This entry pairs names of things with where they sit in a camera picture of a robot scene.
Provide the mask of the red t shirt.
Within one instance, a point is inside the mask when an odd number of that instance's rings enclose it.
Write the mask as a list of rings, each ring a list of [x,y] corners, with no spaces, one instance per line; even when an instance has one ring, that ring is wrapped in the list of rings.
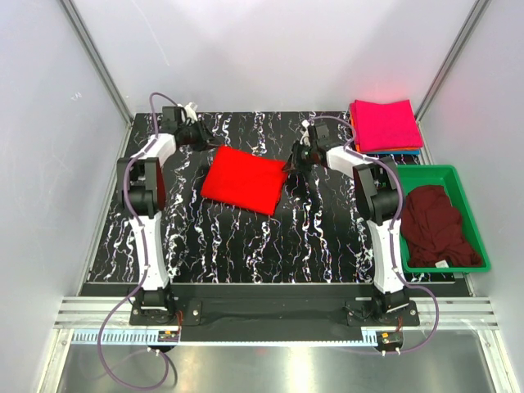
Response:
[[[273,215],[287,180],[284,165],[282,160],[219,147],[201,188],[201,196],[262,215]]]

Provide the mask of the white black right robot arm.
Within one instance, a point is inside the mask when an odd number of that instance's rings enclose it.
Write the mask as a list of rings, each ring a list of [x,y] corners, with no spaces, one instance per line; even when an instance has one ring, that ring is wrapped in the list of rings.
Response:
[[[393,323],[409,305],[399,267],[404,194],[396,163],[390,157],[378,159],[354,151],[349,142],[335,140],[324,123],[305,120],[301,132],[283,170],[291,174],[321,165],[353,180],[356,209],[368,225],[374,258],[372,300],[359,317]]]

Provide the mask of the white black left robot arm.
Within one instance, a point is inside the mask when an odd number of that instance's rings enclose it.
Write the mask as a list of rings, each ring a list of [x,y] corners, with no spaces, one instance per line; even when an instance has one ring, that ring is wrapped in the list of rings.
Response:
[[[138,253],[138,288],[131,291],[131,324],[167,324],[181,316],[170,290],[161,241],[161,218],[166,204],[165,162],[179,147],[194,151],[217,147],[218,141],[198,119],[197,104],[165,106],[162,118],[152,116],[155,131],[144,147],[117,161],[119,203],[129,223]]]

